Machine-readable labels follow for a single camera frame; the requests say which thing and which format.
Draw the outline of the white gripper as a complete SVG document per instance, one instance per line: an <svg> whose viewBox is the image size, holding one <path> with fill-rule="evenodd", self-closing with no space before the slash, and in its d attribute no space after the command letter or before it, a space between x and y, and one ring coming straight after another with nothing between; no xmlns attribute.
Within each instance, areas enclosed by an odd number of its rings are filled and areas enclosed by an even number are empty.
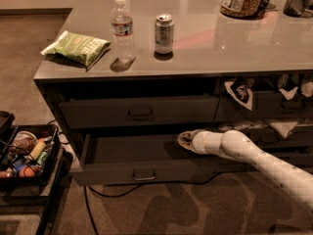
<svg viewBox="0 0 313 235"><path fill-rule="evenodd" d="M199 155L209 155L214 152L214 144L211 143L212 133L204 130L189 130L178 135L177 140L184 149Z"/></svg>

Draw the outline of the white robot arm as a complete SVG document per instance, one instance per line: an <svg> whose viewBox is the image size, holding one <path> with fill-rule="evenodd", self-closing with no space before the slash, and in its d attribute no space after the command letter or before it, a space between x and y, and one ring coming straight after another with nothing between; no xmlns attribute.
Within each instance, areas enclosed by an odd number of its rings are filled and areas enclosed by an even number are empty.
<svg viewBox="0 0 313 235"><path fill-rule="evenodd" d="M197 129L180 133L177 141L184 149L198 155L214 155L252 165L313 211L313 175L261 150L240 131L218 133Z"/></svg>

